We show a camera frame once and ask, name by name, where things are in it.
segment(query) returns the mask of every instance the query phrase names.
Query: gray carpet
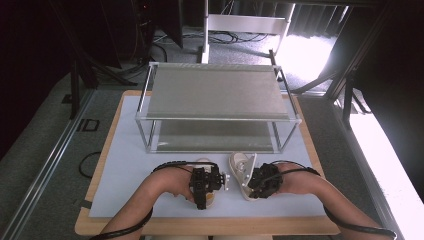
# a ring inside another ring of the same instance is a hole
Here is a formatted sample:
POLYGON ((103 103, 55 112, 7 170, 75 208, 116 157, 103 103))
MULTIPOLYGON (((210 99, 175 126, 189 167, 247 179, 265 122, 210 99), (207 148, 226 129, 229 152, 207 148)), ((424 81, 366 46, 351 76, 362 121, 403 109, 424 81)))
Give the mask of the gray carpet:
MULTIPOLYGON (((184 44, 182 50, 175 44, 162 45, 166 49, 169 62, 199 62, 201 39, 185 39, 184 44)), ((250 43, 249 47, 213 44, 210 63, 256 64, 258 61, 268 61, 264 54, 254 51, 257 48, 255 44, 250 43)), ((164 55, 159 48, 153 48, 152 56, 156 61, 164 61, 164 55)), ((133 77, 130 80, 142 83, 145 71, 133 75, 129 76, 133 77)), ((129 88, 103 76, 100 78, 102 84, 95 91, 82 117, 98 120, 98 130, 74 133, 19 239, 87 239, 74 232, 79 204, 90 183, 89 179, 79 174, 78 165, 87 154, 101 151, 123 91, 141 88, 141 84, 129 88)), ((57 84, 30 125, 0 162, 0 235, 5 231, 57 139, 69 124, 70 105, 61 103, 69 89, 69 77, 57 84)), ((327 178, 359 208, 379 221, 365 182, 335 118, 332 102, 307 96, 302 96, 299 100, 327 178)), ((92 171, 97 160, 98 155, 87 159, 84 170, 87 173, 92 171)), ((275 239, 318 240, 328 237, 275 236, 275 239)))

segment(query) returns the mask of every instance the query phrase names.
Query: table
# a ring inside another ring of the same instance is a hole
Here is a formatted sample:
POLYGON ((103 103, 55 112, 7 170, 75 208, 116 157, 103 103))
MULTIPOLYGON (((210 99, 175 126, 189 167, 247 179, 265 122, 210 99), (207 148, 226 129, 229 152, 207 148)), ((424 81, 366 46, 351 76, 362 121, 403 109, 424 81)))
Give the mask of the table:
MULTIPOLYGON (((108 137, 100 155, 93 179, 85 197, 92 202, 99 186, 100 178, 105 167, 112 139, 119 121, 120 111, 125 96, 139 96, 140 91, 126 91, 115 117, 108 137)), ((312 139, 305 122, 300 124, 300 131, 307 147, 312 166, 320 172, 321 165, 315 152, 312 139)), ((90 218, 89 209, 81 208, 76 221, 75 231, 80 235, 98 234, 110 218, 90 218)), ((250 217, 250 218, 152 218, 144 227, 145 235, 333 235, 339 232, 337 226, 326 216, 315 217, 250 217)))

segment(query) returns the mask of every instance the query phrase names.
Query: white mat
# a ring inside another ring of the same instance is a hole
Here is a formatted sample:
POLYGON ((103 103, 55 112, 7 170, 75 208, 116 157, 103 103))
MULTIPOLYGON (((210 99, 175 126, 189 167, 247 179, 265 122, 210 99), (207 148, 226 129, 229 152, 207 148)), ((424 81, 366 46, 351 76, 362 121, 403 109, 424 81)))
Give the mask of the white mat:
MULTIPOLYGON (((207 157, 220 171, 230 174, 229 154, 146 153, 134 120, 140 97, 124 98, 121 116, 112 140, 103 175, 94 197, 90 217, 113 217, 139 184, 158 165, 168 161, 196 161, 207 157)), ((299 128, 295 130, 283 154, 258 154, 257 163, 291 160, 311 166, 299 128)), ((153 217, 289 217, 323 216, 321 202, 313 195, 284 194, 246 201, 237 180, 231 176, 229 191, 216 192, 213 206, 197 210, 196 205, 179 196, 165 193, 156 202, 153 217)))

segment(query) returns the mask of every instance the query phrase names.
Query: human arm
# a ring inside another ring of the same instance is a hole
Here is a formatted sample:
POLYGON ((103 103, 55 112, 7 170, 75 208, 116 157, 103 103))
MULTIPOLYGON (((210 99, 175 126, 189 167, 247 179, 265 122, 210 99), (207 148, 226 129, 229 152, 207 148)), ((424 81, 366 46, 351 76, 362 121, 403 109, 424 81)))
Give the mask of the human arm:
MULTIPOLYGON (((193 195, 189 189, 192 167, 181 166, 181 168, 169 167, 150 174, 121 210, 109 221, 102 233, 109 233, 138 224, 150 212, 162 193, 169 192, 174 196, 183 195, 187 200, 193 201, 193 195)), ((113 239, 138 240, 141 232, 142 228, 113 239)))
MULTIPOLYGON (((300 168, 293 163, 279 163, 280 172, 300 168)), ((278 193, 314 194, 337 219, 352 225, 381 228, 364 212, 349 201, 336 187, 324 178, 306 171, 284 174, 278 193)), ((344 239, 389 240, 389 236, 353 231, 339 226, 344 239)))

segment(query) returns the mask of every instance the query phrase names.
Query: hand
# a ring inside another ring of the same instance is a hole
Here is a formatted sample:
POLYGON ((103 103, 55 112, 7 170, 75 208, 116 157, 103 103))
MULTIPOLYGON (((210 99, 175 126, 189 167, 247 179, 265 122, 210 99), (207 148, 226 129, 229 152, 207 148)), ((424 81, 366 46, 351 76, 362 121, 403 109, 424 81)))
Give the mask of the hand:
POLYGON ((189 188, 192 170, 193 167, 190 166, 167 167, 150 174, 145 182, 152 184, 160 193, 169 192, 175 197, 183 195, 187 200, 194 202, 193 193, 189 188))
MULTIPOLYGON (((278 170, 284 172, 291 169, 302 168, 294 163, 279 163, 278 170)), ((282 176, 283 184, 278 193, 309 194, 314 193, 315 183, 323 180, 320 176, 306 171, 291 172, 282 176)))

